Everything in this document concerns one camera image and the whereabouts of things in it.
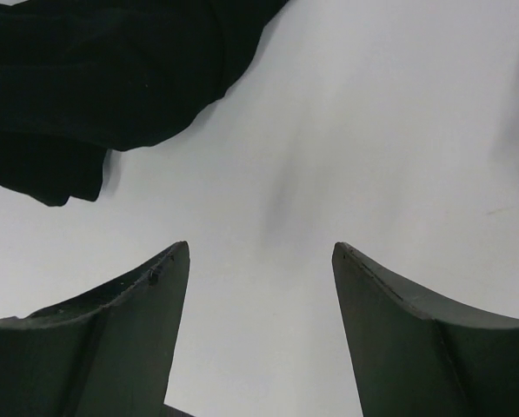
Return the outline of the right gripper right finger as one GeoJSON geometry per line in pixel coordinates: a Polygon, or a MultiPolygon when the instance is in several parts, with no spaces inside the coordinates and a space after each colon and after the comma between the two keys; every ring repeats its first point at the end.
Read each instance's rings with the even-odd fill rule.
{"type": "Polygon", "coordinates": [[[440,295],[349,244],[332,266],[366,416],[519,416],[519,319],[440,295]]]}

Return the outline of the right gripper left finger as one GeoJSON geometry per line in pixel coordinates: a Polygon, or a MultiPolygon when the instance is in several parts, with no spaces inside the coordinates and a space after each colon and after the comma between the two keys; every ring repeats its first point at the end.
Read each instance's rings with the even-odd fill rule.
{"type": "Polygon", "coordinates": [[[176,416],[165,404],[190,271],[177,242],[130,272],[0,319],[0,416],[176,416]]]}

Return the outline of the black t-shirt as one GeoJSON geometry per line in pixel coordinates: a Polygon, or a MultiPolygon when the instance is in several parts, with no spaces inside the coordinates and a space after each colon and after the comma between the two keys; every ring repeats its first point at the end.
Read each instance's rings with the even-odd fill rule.
{"type": "Polygon", "coordinates": [[[221,99],[281,1],[0,4],[0,186],[93,202],[112,151],[151,147],[221,99]]]}

